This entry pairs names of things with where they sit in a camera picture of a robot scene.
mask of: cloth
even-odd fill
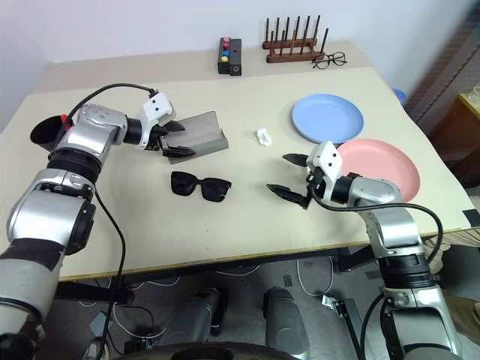
[[[480,345],[480,302],[445,292],[443,297],[457,332]]]

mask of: black tape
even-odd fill
[[[470,223],[471,227],[480,227],[480,213],[476,208],[463,210],[463,214]]]
[[[45,266],[52,271],[59,263],[65,246],[41,238],[16,238],[8,249],[0,255],[0,260],[28,260]]]

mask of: black sunglasses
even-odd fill
[[[203,199],[216,203],[225,199],[228,189],[232,187],[230,181],[221,178],[199,180],[195,175],[188,172],[172,171],[172,191],[174,194],[187,197],[194,192],[197,185],[202,185]]]

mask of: wooden rack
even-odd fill
[[[269,40],[269,23],[270,19],[267,19],[266,31],[265,31],[265,41],[262,43],[262,48],[265,50],[270,50],[270,53],[266,57],[268,63],[273,62],[311,62],[315,59],[322,60],[325,56],[323,52],[323,47],[327,39],[327,34],[329,30],[325,30],[325,35],[323,36],[322,48],[320,51],[315,51],[315,45],[317,45],[317,34],[318,34],[318,25],[320,24],[320,15],[316,18],[315,30],[313,31],[313,37],[307,37],[308,34],[308,25],[310,23],[310,16],[307,18],[307,23],[305,24],[305,29],[303,31],[303,37],[298,38],[299,35],[299,25],[300,25],[300,16],[297,17],[297,23],[295,30],[293,30],[293,36],[291,39],[288,39],[288,31],[290,25],[290,18],[286,18],[285,29],[282,30],[281,38],[278,40],[278,26],[280,25],[280,18],[277,18],[277,25],[275,26],[275,31],[270,32]],[[293,49],[300,47],[299,52],[293,52]]]

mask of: pink plate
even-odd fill
[[[408,203],[419,192],[420,176],[415,164],[401,150],[375,139],[354,139],[342,144],[342,173],[385,179],[400,188]]]

